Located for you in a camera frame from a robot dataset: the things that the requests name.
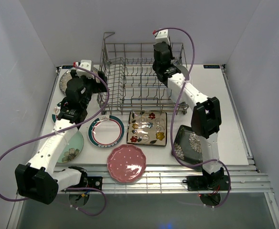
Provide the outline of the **white oval plate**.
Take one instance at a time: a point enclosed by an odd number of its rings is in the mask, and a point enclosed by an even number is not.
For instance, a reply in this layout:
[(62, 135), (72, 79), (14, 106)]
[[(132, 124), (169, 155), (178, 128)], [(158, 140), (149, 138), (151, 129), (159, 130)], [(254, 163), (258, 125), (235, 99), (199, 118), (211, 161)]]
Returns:
[(176, 65), (176, 67), (181, 71), (181, 73), (184, 75), (184, 78), (186, 81), (188, 81), (190, 79), (190, 74), (189, 74), (189, 71), (188, 69), (183, 66), (183, 65)]

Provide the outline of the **black floral square plate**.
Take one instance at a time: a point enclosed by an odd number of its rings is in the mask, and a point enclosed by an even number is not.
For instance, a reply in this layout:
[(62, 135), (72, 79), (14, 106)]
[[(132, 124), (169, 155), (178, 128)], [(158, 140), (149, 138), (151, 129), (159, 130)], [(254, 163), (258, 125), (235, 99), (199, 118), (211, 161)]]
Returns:
[(203, 161), (199, 137), (191, 127), (181, 125), (174, 140), (174, 153), (183, 162), (199, 164)]

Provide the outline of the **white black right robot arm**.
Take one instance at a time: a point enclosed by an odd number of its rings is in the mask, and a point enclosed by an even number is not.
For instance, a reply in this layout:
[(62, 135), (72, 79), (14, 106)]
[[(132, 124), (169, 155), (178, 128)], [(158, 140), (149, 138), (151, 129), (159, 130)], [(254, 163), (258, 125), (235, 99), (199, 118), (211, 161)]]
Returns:
[(192, 110), (191, 128), (198, 136), (202, 150), (202, 183), (207, 189), (220, 186), (224, 177), (224, 169), (219, 162), (218, 132), (220, 130), (220, 102), (216, 97), (208, 97), (199, 92), (190, 82), (186, 81), (189, 74), (184, 66), (172, 63), (171, 46), (165, 42), (153, 45), (153, 70), (157, 78), (168, 89), (178, 95), (174, 110), (180, 100), (186, 102)]

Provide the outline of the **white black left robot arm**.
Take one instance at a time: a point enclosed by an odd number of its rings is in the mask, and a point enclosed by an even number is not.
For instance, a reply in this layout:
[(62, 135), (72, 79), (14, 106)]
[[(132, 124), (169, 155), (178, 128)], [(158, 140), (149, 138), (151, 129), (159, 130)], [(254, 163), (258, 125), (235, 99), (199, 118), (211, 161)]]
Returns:
[(88, 185), (86, 171), (70, 166), (60, 172), (54, 168), (69, 141), (78, 133), (81, 122), (87, 116), (87, 107), (92, 94), (106, 92), (107, 77), (102, 71), (96, 78), (81, 70), (72, 69), (72, 79), (67, 82), (65, 97), (61, 102), (60, 113), (52, 130), (38, 152), (27, 162), (15, 169), (18, 192), (21, 196), (50, 204), (57, 193), (69, 187), (84, 190)]

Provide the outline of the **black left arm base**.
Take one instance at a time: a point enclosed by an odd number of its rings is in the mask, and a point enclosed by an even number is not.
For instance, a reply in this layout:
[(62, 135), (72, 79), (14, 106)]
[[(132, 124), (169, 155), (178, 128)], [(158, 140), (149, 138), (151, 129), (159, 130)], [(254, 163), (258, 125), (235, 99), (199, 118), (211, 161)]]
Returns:
[(102, 177), (89, 176), (87, 174), (87, 170), (82, 167), (70, 166), (68, 168), (77, 170), (81, 173), (80, 182), (76, 185), (70, 186), (69, 188), (77, 188), (78, 190), (85, 190), (85, 188), (95, 188), (102, 190)]

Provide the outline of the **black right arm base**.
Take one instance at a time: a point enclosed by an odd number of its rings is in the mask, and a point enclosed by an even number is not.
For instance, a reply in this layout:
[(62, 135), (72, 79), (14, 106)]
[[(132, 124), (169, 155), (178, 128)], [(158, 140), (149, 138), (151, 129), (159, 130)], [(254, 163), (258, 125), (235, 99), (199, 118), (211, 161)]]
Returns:
[(187, 185), (188, 191), (228, 191), (230, 189), (227, 175), (187, 176), (182, 180)]

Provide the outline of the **speckled brown round plate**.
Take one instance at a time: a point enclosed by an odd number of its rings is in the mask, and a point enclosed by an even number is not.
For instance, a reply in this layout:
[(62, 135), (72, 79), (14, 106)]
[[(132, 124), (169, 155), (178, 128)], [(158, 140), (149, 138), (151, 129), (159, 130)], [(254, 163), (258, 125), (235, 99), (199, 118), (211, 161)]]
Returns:
[[(89, 73), (91, 73), (94, 77), (96, 77), (97, 75), (97, 69), (95, 67), (92, 68), (92, 72), (90, 71)], [(63, 75), (61, 76), (60, 80), (59, 80), (59, 88), (61, 90), (61, 92), (66, 95), (66, 89), (68, 88), (68, 85), (69, 85), (69, 81), (72, 80), (72, 79), (81, 79), (83, 81), (83, 85), (85, 88), (87, 88), (87, 80), (88, 78), (86, 78), (85, 76), (81, 76), (79, 77), (77, 74), (76, 74), (76, 68), (73, 67), (71, 69), (68, 69), (65, 73), (63, 73)]]

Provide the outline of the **dark logo sticker left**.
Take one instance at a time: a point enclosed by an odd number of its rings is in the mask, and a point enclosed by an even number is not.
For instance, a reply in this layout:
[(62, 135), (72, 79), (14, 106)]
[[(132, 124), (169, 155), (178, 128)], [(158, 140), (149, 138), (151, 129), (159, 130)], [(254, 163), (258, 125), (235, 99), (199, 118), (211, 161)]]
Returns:
[(61, 69), (71, 69), (71, 68), (73, 68), (72, 65), (63, 65), (63, 66), (61, 67)]

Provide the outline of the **dark logo sticker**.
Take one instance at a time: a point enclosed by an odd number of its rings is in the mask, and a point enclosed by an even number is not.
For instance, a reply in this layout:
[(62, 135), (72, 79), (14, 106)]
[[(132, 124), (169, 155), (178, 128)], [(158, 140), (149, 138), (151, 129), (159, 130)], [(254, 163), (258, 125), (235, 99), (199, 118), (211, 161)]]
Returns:
[(203, 67), (205, 69), (220, 69), (220, 65), (215, 65), (215, 64), (204, 64)]
[(63, 66), (61, 67), (61, 69), (71, 69), (71, 68), (73, 68), (72, 65), (63, 65)]

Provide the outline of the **dark logo sticker right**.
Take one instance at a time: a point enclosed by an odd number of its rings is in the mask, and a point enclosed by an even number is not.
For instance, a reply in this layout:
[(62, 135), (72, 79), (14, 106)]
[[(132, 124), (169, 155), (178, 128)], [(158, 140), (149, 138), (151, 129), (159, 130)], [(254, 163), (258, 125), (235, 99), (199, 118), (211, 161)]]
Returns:
[(203, 67), (205, 69), (220, 69), (220, 65), (215, 65), (215, 64), (204, 64)]

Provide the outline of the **white plate steam logo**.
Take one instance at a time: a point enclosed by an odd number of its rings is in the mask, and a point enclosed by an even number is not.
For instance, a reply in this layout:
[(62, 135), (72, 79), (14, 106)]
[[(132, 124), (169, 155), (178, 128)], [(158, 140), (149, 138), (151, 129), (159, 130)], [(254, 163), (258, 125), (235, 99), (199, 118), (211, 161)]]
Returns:
[(110, 148), (117, 145), (125, 132), (123, 122), (114, 115), (102, 115), (89, 126), (89, 141), (98, 148)]

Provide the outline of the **white plate green red rim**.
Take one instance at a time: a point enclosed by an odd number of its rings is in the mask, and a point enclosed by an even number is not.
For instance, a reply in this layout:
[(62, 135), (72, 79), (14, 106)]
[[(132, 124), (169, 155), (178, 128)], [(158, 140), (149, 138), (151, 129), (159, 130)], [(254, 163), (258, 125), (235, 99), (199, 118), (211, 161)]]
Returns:
[(52, 111), (52, 120), (55, 123), (58, 115), (60, 114), (60, 110), (61, 110), (61, 102), (59, 102), (57, 105), (55, 105), (55, 107), (53, 108)]

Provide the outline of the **cream floral square plate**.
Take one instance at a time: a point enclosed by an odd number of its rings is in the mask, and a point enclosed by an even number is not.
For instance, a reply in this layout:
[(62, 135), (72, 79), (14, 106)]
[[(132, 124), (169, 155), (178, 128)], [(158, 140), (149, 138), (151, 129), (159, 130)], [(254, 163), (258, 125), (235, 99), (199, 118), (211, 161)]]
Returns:
[(129, 114), (127, 143), (165, 147), (167, 145), (167, 113), (131, 111)]

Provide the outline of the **mint green flower plate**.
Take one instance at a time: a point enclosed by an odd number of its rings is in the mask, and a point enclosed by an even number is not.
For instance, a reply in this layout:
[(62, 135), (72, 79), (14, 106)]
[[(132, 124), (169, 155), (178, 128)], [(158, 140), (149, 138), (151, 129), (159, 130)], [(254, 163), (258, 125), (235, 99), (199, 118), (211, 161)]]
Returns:
[(57, 163), (68, 163), (76, 159), (84, 147), (84, 137), (81, 132), (77, 133), (70, 139), (65, 146), (61, 155), (59, 156)]

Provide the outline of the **pink dotted scalloped plate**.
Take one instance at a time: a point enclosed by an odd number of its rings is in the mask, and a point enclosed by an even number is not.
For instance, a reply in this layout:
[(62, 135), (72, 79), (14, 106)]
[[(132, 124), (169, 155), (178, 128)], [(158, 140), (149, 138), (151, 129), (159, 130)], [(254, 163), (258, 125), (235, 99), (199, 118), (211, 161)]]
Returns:
[(120, 183), (137, 181), (142, 177), (146, 165), (145, 154), (134, 145), (120, 145), (114, 148), (107, 158), (110, 176)]

